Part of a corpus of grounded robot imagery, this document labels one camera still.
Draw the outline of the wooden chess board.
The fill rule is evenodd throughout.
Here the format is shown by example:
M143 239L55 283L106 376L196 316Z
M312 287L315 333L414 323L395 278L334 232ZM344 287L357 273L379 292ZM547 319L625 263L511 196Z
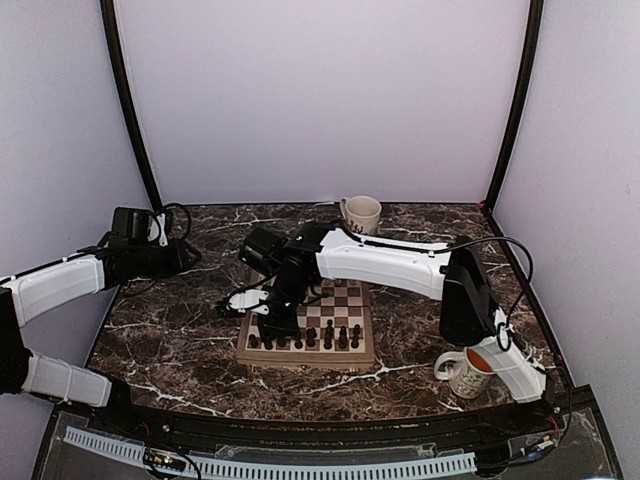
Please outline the wooden chess board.
M325 280L316 290L323 297L316 302L309 298L298 307L298 325L303 348L294 347L294 337L287 338L288 350L278 350L276 342L271 350L264 348L258 329L258 315L251 312L242 322L236 360L240 364L261 367L312 367L323 369L365 369L375 363L373 328L368 285L355 280ZM334 338L331 350L324 348L324 335L327 321L332 320ZM352 349L353 328L361 326L359 348ZM337 348L340 328L349 330L349 345L346 350ZM316 328L318 332L318 349L307 350L305 332L308 328ZM257 349L249 347L249 337L254 335L260 341Z

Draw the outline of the dark piece bishop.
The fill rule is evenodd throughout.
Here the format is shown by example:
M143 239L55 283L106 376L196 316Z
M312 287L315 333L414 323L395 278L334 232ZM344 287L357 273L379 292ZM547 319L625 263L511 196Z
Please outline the dark piece bishop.
M334 326L332 320L327 321L324 338L326 340L332 340L334 338Z

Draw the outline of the dark tall piece back row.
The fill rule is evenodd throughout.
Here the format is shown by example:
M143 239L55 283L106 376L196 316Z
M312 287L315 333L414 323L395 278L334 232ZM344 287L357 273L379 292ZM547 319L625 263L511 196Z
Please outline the dark tall piece back row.
M337 340L337 348L340 350L346 350L349 345L349 330L346 326L340 328L339 337Z

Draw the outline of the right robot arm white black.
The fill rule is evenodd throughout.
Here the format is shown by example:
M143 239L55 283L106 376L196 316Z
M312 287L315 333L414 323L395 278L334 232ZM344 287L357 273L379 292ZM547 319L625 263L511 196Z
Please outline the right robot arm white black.
M341 220L308 222L292 236L256 227L239 258L273 285L267 291L243 287L223 307L257 313L261 338L269 341L296 333L298 307L324 279L389 286L436 300L441 337L471 348L488 363L520 403L511 410L511 426L530 434L549 416L542 398L547 374L517 340L511 314L495 299L476 244L467 237L447 245L359 235Z

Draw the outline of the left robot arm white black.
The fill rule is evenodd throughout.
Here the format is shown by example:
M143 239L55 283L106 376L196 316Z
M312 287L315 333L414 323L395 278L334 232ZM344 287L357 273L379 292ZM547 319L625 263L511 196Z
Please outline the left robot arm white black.
M95 245L1 280L1 391L30 393L102 409L101 417L120 436L141 427L130 406L129 385L107 374L39 354L24 344L23 328L72 301L124 287L141 278L171 278L195 266L201 255L184 230L172 233L176 203L157 211L118 207L110 230Z

